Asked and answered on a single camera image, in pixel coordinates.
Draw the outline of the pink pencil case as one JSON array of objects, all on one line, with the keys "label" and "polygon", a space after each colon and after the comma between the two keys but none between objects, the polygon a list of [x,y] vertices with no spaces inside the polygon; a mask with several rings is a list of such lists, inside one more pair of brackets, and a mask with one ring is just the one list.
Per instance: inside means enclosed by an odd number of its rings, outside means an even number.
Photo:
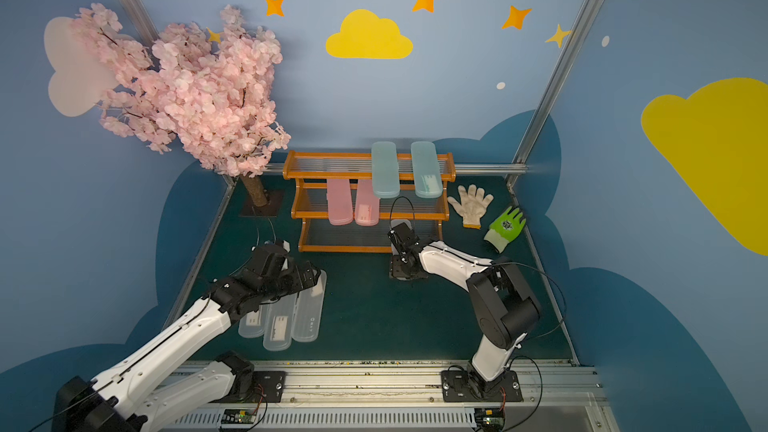
[{"label": "pink pencil case", "polygon": [[380,219],[380,199],[375,195],[373,182],[370,179],[360,179],[357,182],[355,197],[355,223],[359,226],[372,227]]},{"label": "pink pencil case", "polygon": [[354,220],[352,189],[348,179],[328,179],[326,185],[328,221],[333,226],[344,226]]}]

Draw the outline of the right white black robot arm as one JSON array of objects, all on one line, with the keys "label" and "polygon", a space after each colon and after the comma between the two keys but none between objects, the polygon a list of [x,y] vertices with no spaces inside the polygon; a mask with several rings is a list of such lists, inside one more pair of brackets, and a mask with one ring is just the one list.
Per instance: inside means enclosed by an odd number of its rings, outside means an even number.
[{"label": "right white black robot arm", "polygon": [[472,256],[442,241],[418,237],[410,223],[393,225],[387,236],[393,255],[390,276],[400,281],[441,277],[467,292],[482,332],[469,367],[470,382],[495,385],[513,350],[534,330],[542,307],[518,265]]}]

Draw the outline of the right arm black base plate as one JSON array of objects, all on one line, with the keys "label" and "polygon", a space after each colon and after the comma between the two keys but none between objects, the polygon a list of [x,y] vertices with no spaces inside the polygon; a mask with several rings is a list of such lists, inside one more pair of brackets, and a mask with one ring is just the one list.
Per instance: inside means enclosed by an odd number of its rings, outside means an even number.
[{"label": "right arm black base plate", "polygon": [[520,381],[513,371],[485,381],[474,370],[449,367],[440,372],[440,379],[443,400],[447,403],[523,401]]}]

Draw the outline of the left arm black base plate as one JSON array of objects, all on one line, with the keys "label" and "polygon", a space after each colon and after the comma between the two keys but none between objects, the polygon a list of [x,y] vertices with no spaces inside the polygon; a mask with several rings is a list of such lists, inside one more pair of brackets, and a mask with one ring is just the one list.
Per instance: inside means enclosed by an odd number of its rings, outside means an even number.
[{"label": "left arm black base plate", "polygon": [[222,403],[280,403],[282,400],[285,371],[251,371],[235,377],[233,388]]}]

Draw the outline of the blue pencil case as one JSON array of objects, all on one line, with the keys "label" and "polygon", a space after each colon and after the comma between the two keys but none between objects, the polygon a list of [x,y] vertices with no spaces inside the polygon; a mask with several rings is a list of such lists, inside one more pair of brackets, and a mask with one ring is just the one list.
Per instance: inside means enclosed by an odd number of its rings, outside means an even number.
[{"label": "blue pencil case", "polygon": [[435,145],[428,141],[413,142],[411,163],[416,195],[422,199],[440,197],[443,192],[443,183]]},{"label": "blue pencil case", "polygon": [[380,199],[395,199],[400,194],[399,161],[393,142],[375,142],[371,148],[372,187]]}]

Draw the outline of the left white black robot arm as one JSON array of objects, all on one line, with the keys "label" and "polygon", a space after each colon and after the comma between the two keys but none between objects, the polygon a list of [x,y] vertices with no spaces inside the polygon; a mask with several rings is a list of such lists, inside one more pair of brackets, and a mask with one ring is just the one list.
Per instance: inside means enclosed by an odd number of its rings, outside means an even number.
[{"label": "left white black robot arm", "polygon": [[54,431],[159,431],[211,402],[262,405],[253,365],[225,352],[201,371],[163,381],[208,342],[249,313],[317,285],[320,268],[297,262],[283,240],[255,247],[236,272],[211,284],[175,322],[90,380],[75,377],[57,392]]}]

